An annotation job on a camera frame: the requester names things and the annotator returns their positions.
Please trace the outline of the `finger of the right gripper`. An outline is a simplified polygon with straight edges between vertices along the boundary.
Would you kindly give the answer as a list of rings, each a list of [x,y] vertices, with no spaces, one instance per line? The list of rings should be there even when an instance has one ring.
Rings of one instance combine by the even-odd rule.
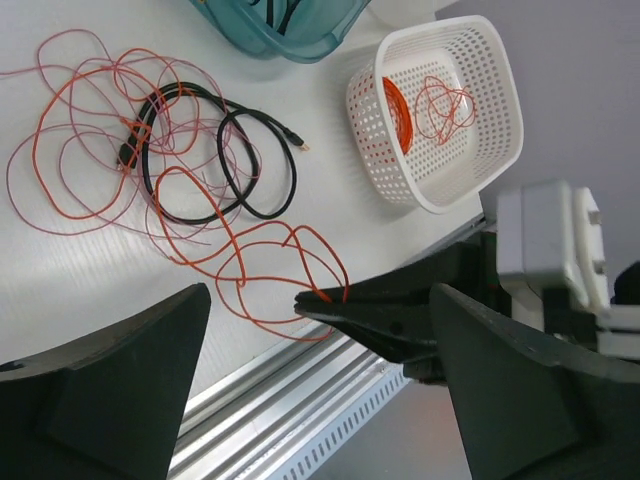
[[[324,289],[322,299],[314,291],[296,295],[294,311],[307,318],[315,312],[332,313],[342,306],[425,305],[437,284],[449,285],[475,297],[481,287],[481,249],[458,242],[393,271],[348,287]]]
[[[336,328],[392,363],[437,356],[428,307],[295,307],[295,312]]]

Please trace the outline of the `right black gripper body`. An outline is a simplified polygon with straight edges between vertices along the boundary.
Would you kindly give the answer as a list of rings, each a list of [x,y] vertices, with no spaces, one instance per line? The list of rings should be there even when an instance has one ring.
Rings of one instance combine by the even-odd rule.
[[[506,317],[445,283],[430,290],[435,353],[406,363],[424,384],[568,385],[567,344]]]

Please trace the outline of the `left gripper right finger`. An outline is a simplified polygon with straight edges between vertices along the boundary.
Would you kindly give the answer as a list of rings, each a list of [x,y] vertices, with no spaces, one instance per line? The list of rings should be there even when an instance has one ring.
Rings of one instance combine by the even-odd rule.
[[[568,385],[448,385],[473,478],[638,478],[638,365],[562,342]]]

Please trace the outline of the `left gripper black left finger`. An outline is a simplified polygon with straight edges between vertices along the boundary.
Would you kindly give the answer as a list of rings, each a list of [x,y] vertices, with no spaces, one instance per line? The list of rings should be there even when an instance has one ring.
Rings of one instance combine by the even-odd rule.
[[[164,479],[211,308],[193,284],[1,366],[4,479]]]

